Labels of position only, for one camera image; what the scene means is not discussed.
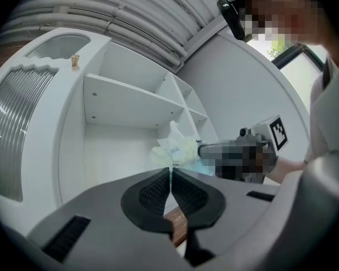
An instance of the gray wall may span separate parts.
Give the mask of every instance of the gray wall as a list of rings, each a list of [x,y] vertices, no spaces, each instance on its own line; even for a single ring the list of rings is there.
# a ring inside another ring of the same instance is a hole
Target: gray wall
[[[308,144],[308,113],[282,73],[242,41],[221,32],[199,49],[177,75],[200,98],[219,139],[280,115],[289,143],[281,155],[302,160]]]

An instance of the ribbed glass panel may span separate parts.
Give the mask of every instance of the ribbed glass panel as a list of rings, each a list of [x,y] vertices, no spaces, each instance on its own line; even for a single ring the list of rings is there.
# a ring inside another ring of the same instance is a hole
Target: ribbed glass panel
[[[89,42],[90,39],[82,35],[65,34],[56,36],[34,49],[27,55],[27,58],[50,57],[52,59],[69,59],[73,54],[76,54]]]
[[[56,72],[18,69],[0,84],[0,194],[21,202],[21,156],[40,96]]]

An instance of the gold knob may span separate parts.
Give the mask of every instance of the gold knob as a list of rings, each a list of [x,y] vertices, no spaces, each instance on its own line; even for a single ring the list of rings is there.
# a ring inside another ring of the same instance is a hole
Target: gold knob
[[[72,55],[72,66],[78,66],[78,61],[79,61],[79,55],[77,54],[73,54]]]

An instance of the ceiling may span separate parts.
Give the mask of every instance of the ceiling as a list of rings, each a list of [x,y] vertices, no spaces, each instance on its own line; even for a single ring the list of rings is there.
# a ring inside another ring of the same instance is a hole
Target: ceiling
[[[0,45],[32,40],[56,27],[112,37],[177,72],[226,26],[218,0],[22,0],[0,31]]]

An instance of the person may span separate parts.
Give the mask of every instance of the person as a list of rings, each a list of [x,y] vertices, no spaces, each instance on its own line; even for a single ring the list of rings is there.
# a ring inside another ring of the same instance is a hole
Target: person
[[[310,94],[310,141],[304,161],[291,161],[279,157],[275,168],[267,175],[271,180],[282,183],[285,176],[302,171],[308,163],[328,152],[328,144],[312,113],[315,101],[327,85],[327,78],[334,78],[339,69],[339,37],[326,13],[316,0],[251,0],[252,15],[264,24],[285,35],[286,40],[322,45],[327,53],[324,70],[314,82]]]

